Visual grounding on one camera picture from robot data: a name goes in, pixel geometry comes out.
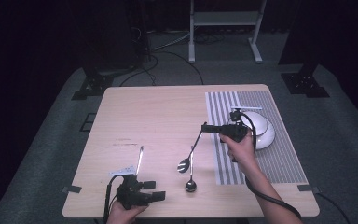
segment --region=white striped pad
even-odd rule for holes
[[[279,113],[268,91],[224,91],[206,92],[208,124],[223,125],[229,120],[231,107],[262,107],[254,111],[267,118],[275,129],[274,142],[266,148],[257,150],[256,158],[261,170],[271,183],[308,182],[296,156],[295,149],[284,129]],[[236,163],[227,155],[227,145],[220,143],[217,133],[211,133],[217,185],[245,184],[244,175]]]

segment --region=hand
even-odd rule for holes
[[[135,217],[146,208],[147,206],[133,205],[130,210],[126,210],[120,202],[114,201],[107,224],[131,224],[135,221]]]
[[[246,136],[239,142],[230,137],[219,134],[220,139],[228,145],[228,156],[237,161],[240,169],[246,174],[251,167],[257,166],[255,161],[255,150],[252,139],[252,132],[248,129]]]

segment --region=dark background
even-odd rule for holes
[[[240,0],[227,0],[224,4],[218,0],[196,2],[198,10],[206,11],[257,7],[255,2],[245,6]],[[87,62],[87,59],[101,61],[84,42],[79,30],[85,26],[74,23],[67,3],[0,0],[0,198],[64,82],[84,66],[85,58]],[[147,29],[188,29],[187,1],[145,1],[145,8]],[[130,17],[115,23],[140,20],[136,13],[127,15]],[[129,31],[120,29],[124,29],[119,32],[123,34]],[[280,64],[303,63],[308,55],[317,57],[337,77],[358,108],[358,4],[355,1],[269,1],[262,32],[289,30]],[[80,57],[79,52],[86,52],[86,57]],[[136,59],[132,56],[128,57],[128,63],[139,60],[139,55]]]

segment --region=wire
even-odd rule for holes
[[[225,39],[224,35],[220,35],[219,38],[217,35],[206,35],[206,34],[200,34],[196,36],[196,39],[194,42],[201,45],[212,45],[216,42],[223,41]]]
[[[347,221],[348,224],[351,224],[350,220],[348,219],[347,215],[345,214],[345,212],[338,206],[337,203],[335,203],[333,200],[329,199],[327,196],[323,195],[321,192],[315,193],[316,195],[319,195],[320,197],[326,199],[328,202],[330,202],[332,205],[334,205],[338,211],[341,213],[342,216],[344,216],[345,220]]]
[[[110,179],[109,184],[106,187],[105,204],[104,204],[104,210],[103,210],[103,223],[106,223],[107,219],[109,218],[110,206],[112,205],[112,203],[110,202],[110,192],[112,191],[112,182],[116,179],[116,177],[117,177],[117,175],[114,175],[112,177],[112,179]]]
[[[182,40],[188,38],[189,36],[190,36],[190,33],[187,33],[186,35],[184,35],[184,36],[182,36],[182,37],[179,37],[179,38],[177,38],[177,39],[175,39],[175,40],[173,40],[173,41],[171,41],[171,42],[169,42],[169,43],[167,43],[167,44],[158,46],[158,47],[156,47],[156,48],[152,48],[152,49],[150,49],[150,50],[164,49],[164,48],[166,48],[166,47],[168,47],[168,46],[171,46],[171,45],[174,45],[174,44],[177,44],[177,43],[181,42]]]
[[[138,76],[138,75],[141,75],[141,74],[144,73],[144,72],[147,73],[148,71],[150,71],[150,70],[152,70],[153,68],[155,68],[155,67],[158,65],[158,58],[157,58],[156,56],[154,56],[154,55],[150,55],[150,56],[156,60],[155,64],[153,64],[152,67],[150,67],[150,68],[148,68],[148,69],[143,68],[143,69],[144,69],[143,71],[138,72],[138,73],[135,73],[135,74],[133,74],[133,75],[127,77],[127,78],[124,79],[124,81],[122,81],[122,82],[120,83],[120,85],[118,85],[118,86],[119,86],[119,87],[122,87],[122,86],[124,85],[124,83],[127,82],[129,79],[131,79],[131,78],[133,78],[133,77],[136,77],[136,76]],[[156,82],[155,82],[155,81],[156,81],[156,77],[152,75],[152,77],[150,77],[150,78],[152,79],[152,85],[153,85],[153,84],[156,85]]]
[[[252,126],[252,135],[253,135],[253,145],[254,145],[254,150],[255,150],[255,147],[256,147],[256,131],[255,131],[255,126],[254,124],[252,123],[252,120],[245,114],[245,113],[241,113],[242,116],[246,117],[246,119],[249,121],[249,123],[251,124]],[[246,176],[245,177],[245,182],[246,182],[246,186],[248,186],[248,189],[253,193],[255,194],[256,196],[258,196],[259,198],[262,198],[266,201],[269,201],[271,203],[275,203],[277,205],[280,205],[286,209],[288,209],[289,211],[293,212],[299,219],[301,219],[301,215],[300,213],[290,204],[288,203],[285,203],[284,201],[281,201],[281,200],[278,200],[278,199],[275,199],[275,198],[272,198],[272,197],[269,197],[268,195],[266,194],[263,194],[262,192],[258,191],[257,189],[255,189],[251,182],[249,181],[248,177]]]
[[[171,55],[174,55],[178,58],[181,58],[183,61],[185,61],[187,64],[189,64],[191,67],[194,68],[194,70],[196,70],[197,74],[199,75],[200,77],[200,81],[201,81],[201,85],[204,85],[204,82],[203,82],[203,79],[202,79],[202,75],[199,71],[199,69],[197,69],[197,67],[195,67],[192,63],[190,63],[187,59],[185,59],[184,57],[180,56],[179,54],[176,54],[176,53],[172,53],[172,52],[169,52],[169,51],[159,51],[159,52],[155,52],[155,53],[168,53],[168,54],[171,54]]]
[[[141,31],[141,29],[139,29],[139,28],[137,28],[137,27],[131,27],[131,29],[138,31],[139,35],[138,35],[138,37],[136,38],[136,40],[140,40],[140,39],[141,39],[141,36],[142,36],[142,31]]]
[[[109,211],[112,209],[112,204],[113,204],[113,201],[115,200],[116,197],[117,197],[117,195],[115,195],[115,197],[113,197],[112,201],[110,201]]]

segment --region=gray carpet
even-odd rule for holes
[[[205,85],[253,84],[269,86],[282,120],[293,142],[307,179],[324,195],[337,203],[351,223],[358,223],[358,111],[339,87],[333,74],[322,66],[314,73],[330,98],[291,95],[283,72],[296,72],[298,65],[278,65],[287,35],[260,34],[257,45],[264,62],[255,64],[246,37],[225,35],[211,45],[196,45],[193,64]],[[152,47],[168,43],[178,35],[150,35]],[[187,58],[187,45],[175,45],[162,51]],[[170,53],[154,53],[158,65],[150,71],[157,85],[199,85],[200,77],[188,63]],[[154,64],[144,63],[148,68]],[[117,77],[113,86],[129,77]],[[81,68],[68,79],[35,137],[21,167],[0,202],[0,223],[94,223],[92,218],[65,218],[62,215],[66,194],[74,178],[88,133],[80,132],[82,122],[97,112],[101,96],[72,101],[85,78]],[[124,86],[150,86],[146,74],[129,79]],[[316,196],[321,213],[304,218],[305,223],[346,223],[328,201]],[[250,217],[250,223],[265,223],[262,217]],[[183,220],[139,220],[139,223],[183,223]],[[234,219],[190,219],[187,223],[235,223]]]

